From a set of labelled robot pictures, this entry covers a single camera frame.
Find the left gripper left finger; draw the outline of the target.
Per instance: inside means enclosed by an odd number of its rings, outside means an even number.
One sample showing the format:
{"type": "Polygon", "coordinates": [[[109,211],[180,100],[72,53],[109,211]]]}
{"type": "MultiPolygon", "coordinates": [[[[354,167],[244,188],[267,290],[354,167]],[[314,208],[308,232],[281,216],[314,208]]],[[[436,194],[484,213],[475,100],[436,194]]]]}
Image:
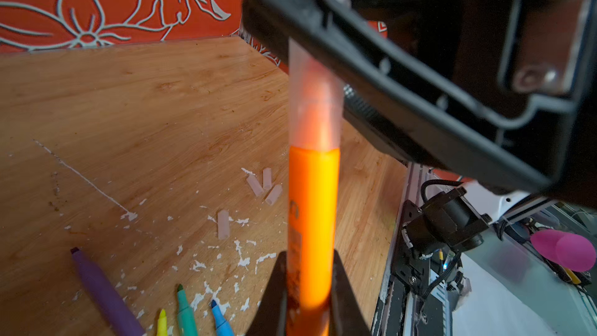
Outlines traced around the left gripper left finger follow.
{"type": "Polygon", "coordinates": [[[286,286],[287,252],[282,251],[264,290],[261,305],[251,322],[246,336],[283,336],[288,306],[286,286]]]}

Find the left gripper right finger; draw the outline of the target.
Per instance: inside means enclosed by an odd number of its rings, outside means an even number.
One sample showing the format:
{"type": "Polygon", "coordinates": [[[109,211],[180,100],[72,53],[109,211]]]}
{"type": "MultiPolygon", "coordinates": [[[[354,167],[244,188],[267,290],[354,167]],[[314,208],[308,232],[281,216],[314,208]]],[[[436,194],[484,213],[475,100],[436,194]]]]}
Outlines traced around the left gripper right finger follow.
{"type": "Polygon", "coordinates": [[[337,250],[334,251],[331,287],[330,335],[371,335],[337,250]]]}

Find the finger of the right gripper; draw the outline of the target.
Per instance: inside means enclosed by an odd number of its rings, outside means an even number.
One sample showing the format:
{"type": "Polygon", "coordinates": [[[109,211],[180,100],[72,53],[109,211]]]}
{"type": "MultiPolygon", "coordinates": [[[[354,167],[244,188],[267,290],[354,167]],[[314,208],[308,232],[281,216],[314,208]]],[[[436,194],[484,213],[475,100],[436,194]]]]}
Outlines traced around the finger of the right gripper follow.
{"type": "Polygon", "coordinates": [[[595,207],[596,0],[243,0],[243,24],[335,72],[392,155],[595,207]]]}

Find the orange highlighter pen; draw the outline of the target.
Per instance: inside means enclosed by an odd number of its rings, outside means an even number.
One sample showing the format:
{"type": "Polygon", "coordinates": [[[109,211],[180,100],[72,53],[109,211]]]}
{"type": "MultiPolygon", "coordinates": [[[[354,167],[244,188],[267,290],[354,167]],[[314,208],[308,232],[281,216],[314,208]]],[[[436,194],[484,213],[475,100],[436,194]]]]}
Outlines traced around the orange highlighter pen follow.
{"type": "Polygon", "coordinates": [[[339,165],[339,149],[290,149],[287,335],[329,334],[339,165]]]}

